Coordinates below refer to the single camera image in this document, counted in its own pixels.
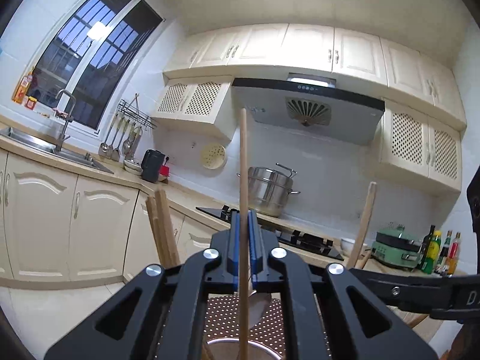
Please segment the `metal spoon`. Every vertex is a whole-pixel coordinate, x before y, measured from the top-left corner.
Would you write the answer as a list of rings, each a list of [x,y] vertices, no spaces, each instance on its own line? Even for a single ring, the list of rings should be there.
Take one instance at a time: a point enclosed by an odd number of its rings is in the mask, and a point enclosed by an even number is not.
[[[253,328],[268,311],[272,295],[267,292],[251,290],[248,297],[248,328]]]

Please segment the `black gas stove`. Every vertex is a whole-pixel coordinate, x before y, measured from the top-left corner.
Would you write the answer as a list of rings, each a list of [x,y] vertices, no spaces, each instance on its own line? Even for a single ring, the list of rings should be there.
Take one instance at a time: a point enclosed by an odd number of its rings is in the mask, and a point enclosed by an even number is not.
[[[230,208],[228,205],[223,205],[221,209],[199,206],[197,206],[196,209],[228,224],[231,222],[232,213],[236,211],[236,209]],[[275,233],[279,243],[293,246],[298,250],[336,259],[338,261],[344,260],[341,253],[335,248],[332,239],[312,235],[300,230],[290,229],[285,226],[275,225],[268,222],[266,219],[257,218],[257,222],[261,228]]]

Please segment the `stainless steel stock pot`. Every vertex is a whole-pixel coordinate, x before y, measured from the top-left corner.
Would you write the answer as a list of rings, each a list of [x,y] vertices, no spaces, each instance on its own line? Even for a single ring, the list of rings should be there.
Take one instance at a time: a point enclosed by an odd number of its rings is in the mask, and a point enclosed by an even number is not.
[[[298,195],[300,191],[293,189],[298,172],[279,163],[276,166],[288,171],[289,175],[268,167],[249,167],[248,205],[258,213],[277,218],[287,205],[289,196]]]

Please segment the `dark oil bottle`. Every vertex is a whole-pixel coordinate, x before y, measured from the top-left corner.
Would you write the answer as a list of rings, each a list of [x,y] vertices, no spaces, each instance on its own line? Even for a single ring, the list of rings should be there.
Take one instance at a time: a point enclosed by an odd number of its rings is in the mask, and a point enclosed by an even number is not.
[[[419,269],[419,270],[422,269],[422,267],[424,265],[425,256],[426,256],[428,247],[431,243],[431,238],[434,234],[434,231],[435,231],[435,225],[432,224],[430,226],[429,233],[422,240],[421,248],[420,248],[420,252],[419,252],[419,258],[418,258],[418,264],[416,265],[416,268]]]

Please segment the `round bamboo steamer lid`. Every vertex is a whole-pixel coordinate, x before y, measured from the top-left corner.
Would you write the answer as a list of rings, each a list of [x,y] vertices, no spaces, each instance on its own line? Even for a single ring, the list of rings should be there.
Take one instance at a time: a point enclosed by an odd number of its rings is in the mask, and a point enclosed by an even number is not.
[[[227,161],[225,148],[219,143],[210,143],[202,147],[200,154],[201,164],[209,170],[216,170],[224,166]]]

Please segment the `green electric cooker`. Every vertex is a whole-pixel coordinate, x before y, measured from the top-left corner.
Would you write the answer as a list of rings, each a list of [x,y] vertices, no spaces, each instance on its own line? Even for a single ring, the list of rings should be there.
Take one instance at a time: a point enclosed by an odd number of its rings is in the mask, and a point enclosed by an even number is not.
[[[383,228],[377,231],[372,244],[372,257],[389,267],[414,270],[419,263],[421,245],[402,225]]]

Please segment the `white bowl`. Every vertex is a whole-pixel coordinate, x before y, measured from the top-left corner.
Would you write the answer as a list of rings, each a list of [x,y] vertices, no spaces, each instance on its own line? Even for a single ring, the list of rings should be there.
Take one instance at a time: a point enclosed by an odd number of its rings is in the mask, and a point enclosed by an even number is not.
[[[349,257],[352,253],[355,243],[356,241],[354,239],[343,237],[340,241],[342,254]],[[370,247],[364,243],[360,249],[360,256],[365,255],[365,253],[369,250],[370,250]]]

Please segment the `black kettle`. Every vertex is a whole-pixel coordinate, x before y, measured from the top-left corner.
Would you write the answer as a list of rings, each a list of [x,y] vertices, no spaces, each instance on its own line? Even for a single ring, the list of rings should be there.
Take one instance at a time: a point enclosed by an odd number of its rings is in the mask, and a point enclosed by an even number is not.
[[[156,183],[159,178],[160,168],[164,164],[164,159],[164,153],[158,150],[147,150],[141,163],[141,178],[145,181]]]

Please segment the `black range hood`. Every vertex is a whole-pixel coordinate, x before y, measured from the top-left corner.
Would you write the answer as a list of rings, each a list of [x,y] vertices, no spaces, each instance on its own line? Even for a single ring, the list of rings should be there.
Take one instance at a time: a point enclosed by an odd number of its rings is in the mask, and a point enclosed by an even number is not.
[[[366,146],[385,112],[381,99],[291,80],[236,78],[232,94],[254,121]]]

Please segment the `hanging utensil rack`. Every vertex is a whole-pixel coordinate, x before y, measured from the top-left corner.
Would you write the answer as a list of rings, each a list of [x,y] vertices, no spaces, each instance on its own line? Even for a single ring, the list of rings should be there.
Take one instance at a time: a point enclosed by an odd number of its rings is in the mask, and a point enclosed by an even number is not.
[[[151,117],[140,110],[139,94],[131,101],[121,99],[98,154],[117,162],[133,160],[143,133],[155,128]]]

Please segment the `upper cream cabinets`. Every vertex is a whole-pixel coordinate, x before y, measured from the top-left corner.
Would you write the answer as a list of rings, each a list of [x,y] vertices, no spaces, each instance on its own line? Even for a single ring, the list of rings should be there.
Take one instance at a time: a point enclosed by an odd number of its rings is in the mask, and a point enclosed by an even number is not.
[[[310,24],[222,28],[182,41],[163,73],[152,117],[168,127],[229,139],[240,106],[265,125],[368,146],[376,176],[461,190],[454,74],[394,41]]]

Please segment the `cream cabinets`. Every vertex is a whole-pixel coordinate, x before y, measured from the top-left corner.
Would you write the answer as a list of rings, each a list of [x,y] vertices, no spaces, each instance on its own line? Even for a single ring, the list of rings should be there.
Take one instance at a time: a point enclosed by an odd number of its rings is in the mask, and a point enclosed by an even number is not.
[[[310,24],[222,28],[182,41],[163,73],[152,117],[168,127],[229,139],[240,106],[265,125],[368,146],[376,176],[461,190],[454,74],[394,41]]]
[[[27,287],[131,280],[157,263],[140,189],[1,152],[1,280]]]

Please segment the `lower cream cabinets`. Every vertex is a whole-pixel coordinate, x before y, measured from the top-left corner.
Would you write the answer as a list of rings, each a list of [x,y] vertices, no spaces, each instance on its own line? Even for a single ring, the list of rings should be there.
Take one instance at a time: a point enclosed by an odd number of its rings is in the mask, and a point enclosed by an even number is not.
[[[157,263],[140,189],[1,152],[1,280],[27,287],[131,280]]]

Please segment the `steel faucet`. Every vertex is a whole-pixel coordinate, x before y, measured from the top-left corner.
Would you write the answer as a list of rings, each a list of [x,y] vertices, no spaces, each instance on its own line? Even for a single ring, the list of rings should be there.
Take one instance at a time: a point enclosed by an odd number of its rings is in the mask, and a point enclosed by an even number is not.
[[[72,100],[72,106],[70,108],[70,111],[66,113],[66,116],[64,116],[64,125],[60,130],[60,133],[56,140],[55,153],[59,153],[63,148],[64,141],[69,139],[69,136],[66,135],[66,131],[68,129],[68,125],[74,120],[74,118],[72,117],[72,113],[75,109],[75,106],[77,105],[76,97],[72,93],[68,92],[65,88],[62,88],[60,91],[58,91],[55,98],[59,100],[64,94],[66,94]]]

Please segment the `window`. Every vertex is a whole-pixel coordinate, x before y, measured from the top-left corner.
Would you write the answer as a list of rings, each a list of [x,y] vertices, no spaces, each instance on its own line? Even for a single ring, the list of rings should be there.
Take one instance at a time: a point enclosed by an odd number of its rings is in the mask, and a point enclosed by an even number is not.
[[[98,129],[125,71],[162,21],[145,0],[86,0],[39,58],[28,96]]]

